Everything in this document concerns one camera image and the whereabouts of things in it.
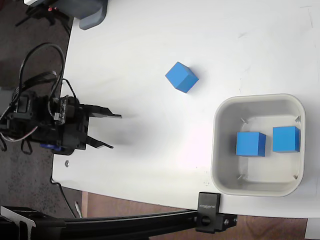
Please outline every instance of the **wooden floor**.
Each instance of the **wooden floor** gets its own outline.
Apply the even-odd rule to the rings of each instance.
[[[84,217],[129,216],[151,213],[163,213],[179,210],[117,199],[92,193],[84,193],[82,211]],[[224,232],[207,234],[194,229],[154,236],[152,240],[302,240],[305,239],[307,220],[298,218],[273,218],[239,216],[236,227]]]

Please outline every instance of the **white tray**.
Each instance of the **white tray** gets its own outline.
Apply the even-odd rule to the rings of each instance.
[[[300,129],[300,152],[272,150],[273,127]],[[265,156],[237,156],[237,132],[266,135]],[[289,94],[232,97],[214,117],[212,180],[223,193],[282,197],[300,184],[305,162],[306,113]]]

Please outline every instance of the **dark floor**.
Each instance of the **dark floor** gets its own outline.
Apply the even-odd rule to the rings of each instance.
[[[0,10],[0,86],[16,87],[20,65],[27,52],[45,42],[58,44],[66,53],[69,36],[60,22],[49,26],[46,19],[30,19],[23,25],[15,24],[24,18],[27,6],[23,1],[5,0]],[[44,50],[30,59],[24,79],[55,70],[59,72],[58,54]],[[37,88],[40,94],[48,94],[50,87]],[[32,144],[33,154],[25,155],[20,143],[7,143],[8,151],[0,152],[0,206],[29,207],[53,217],[71,217],[59,188],[49,182],[53,154]],[[81,192],[65,188],[71,205],[81,203]]]

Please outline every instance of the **blue component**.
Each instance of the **blue component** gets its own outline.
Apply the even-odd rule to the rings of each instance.
[[[266,135],[260,132],[238,132],[236,134],[237,156],[265,156]]]
[[[62,150],[61,146],[56,146],[56,145],[51,145],[51,144],[40,144],[40,147],[45,148],[45,149],[52,149],[55,151],[60,152]]]
[[[272,140],[274,152],[300,152],[300,130],[296,126],[274,127]]]
[[[177,62],[165,77],[176,89],[184,93],[187,93],[199,80],[187,66],[180,62]]]

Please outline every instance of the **white table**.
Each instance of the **white table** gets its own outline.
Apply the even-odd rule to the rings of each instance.
[[[220,212],[320,218],[320,2],[110,0],[105,20],[75,20],[64,77],[81,103],[123,119],[91,118],[89,135],[114,149],[54,156],[63,186],[197,209],[211,179],[213,119],[232,96],[288,93],[306,111],[305,171],[285,197],[223,195]],[[187,93],[165,78],[177,62],[199,81]],[[66,85],[61,95],[71,94]]]

